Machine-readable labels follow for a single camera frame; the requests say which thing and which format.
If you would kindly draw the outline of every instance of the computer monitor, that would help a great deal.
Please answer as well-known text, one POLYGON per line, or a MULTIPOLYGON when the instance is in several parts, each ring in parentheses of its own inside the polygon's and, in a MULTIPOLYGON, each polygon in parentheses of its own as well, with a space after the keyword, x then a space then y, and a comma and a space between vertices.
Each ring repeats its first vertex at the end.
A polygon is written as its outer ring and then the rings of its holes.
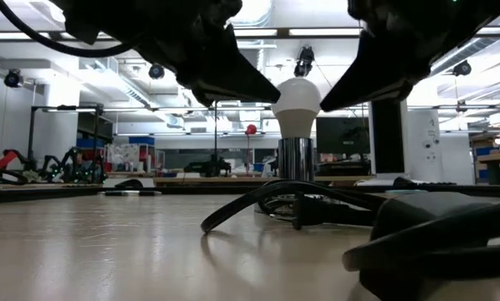
POLYGON ((363 117, 317 118, 317 152, 321 154, 369 154, 369 119, 363 117))

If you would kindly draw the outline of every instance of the ceiling camera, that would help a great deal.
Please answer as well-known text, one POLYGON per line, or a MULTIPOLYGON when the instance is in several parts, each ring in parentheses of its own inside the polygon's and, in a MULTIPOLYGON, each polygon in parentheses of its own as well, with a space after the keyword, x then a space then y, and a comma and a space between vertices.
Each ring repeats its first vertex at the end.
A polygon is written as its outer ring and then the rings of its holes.
POLYGON ((25 79, 23 79, 22 71, 10 69, 7 76, 5 76, 4 82, 8 88, 20 88, 25 83, 25 79))
POLYGON ((471 65, 466 60, 454 66, 454 68, 452 69, 452 74, 454 76, 458 75, 466 76, 470 73, 471 73, 471 65))
POLYGON ((163 77, 165 77, 165 69, 159 64, 153 64, 151 65, 148 75, 152 79, 162 79, 163 77))
POLYGON ((295 77, 306 77, 309 71, 313 68, 311 63, 315 61, 315 54, 311 46, 304 46, 300 51, 300 55, 297 59, 297 65, 294 67, 295 77))

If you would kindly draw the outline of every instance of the robotic arm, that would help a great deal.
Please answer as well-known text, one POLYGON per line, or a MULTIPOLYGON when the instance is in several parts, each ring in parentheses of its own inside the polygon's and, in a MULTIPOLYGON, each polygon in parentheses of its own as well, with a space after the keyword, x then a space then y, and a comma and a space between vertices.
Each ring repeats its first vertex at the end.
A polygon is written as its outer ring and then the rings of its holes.
POLYGON ((242 0, 52 2, 63 9, 66 31, 77 39, 93 44, 104 32, 122 44, 72 48, 36 33, 3 0, 0 11, 30 38, 66 54, 108 57, 134 49, 148 62, 173 71, 178 83, 205 106, 223 99, 278 101, 279 91, 239 53, 233 26, 226 26, 240 11, 242 0))
MULTIPOLYGON (((276 103, 279 91, 238 52, 227 20, 242 0, 52 0, 66 31, 92 44, 100 32, 122 41, 108 49, 77 49, 36 33, 0 0, 0 11, 30 38, 78 56, 106 57, 134 49, 173 71, 197 100, 276 103)), ((321 103, 325 111, 365 101, 404 100, 431 65, 500 15, 500 0, 349 0, 364 23, 356 60, 321 103)))
POLYGON ((500 0, 349 0, 363 21, 355 61, 321 102, 325 111, 402 101, 432 64, 500 15, 500 0))

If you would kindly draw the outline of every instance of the table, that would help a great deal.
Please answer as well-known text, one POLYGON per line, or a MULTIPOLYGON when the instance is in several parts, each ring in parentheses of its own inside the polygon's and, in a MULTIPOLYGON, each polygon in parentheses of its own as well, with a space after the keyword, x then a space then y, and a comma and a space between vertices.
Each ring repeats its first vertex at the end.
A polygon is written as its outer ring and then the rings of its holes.
MULTIPOLYGON (((237 196, 84 196, 0 204, 0 300, 378 301, 341 254, 369 230, 237 214, 237 196)), ((427 301, 500 301, 500 279, 452 283, 427 301)))
MULTIPOLYGON (((330 181, 330 182, 339 182, 339 181, 363 181, 370 180, 374 178, 373 176, 316 176, 315 181, 330 181)), ((154 182, 158 184, 163 183, 266 183, 269 181, 278 180, 276 177, 210 177, 210 178, 165 178, 165 177, 157 177, 154 178, 154 182)))
POLYGON ((500 153, 479 156, 477 160, 487 166, 488 183, 490 185, 500 185, 500 153))

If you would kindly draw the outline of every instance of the metal cylinder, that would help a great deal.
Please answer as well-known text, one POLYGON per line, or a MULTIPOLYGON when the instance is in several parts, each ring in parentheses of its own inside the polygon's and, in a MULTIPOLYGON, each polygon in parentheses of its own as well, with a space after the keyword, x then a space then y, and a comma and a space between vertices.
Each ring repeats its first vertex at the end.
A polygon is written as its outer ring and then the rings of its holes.
POLYGON ((282 179, 314 180, 314 148, 310 138, 283 138, 278 142, 278 173, 282 179))

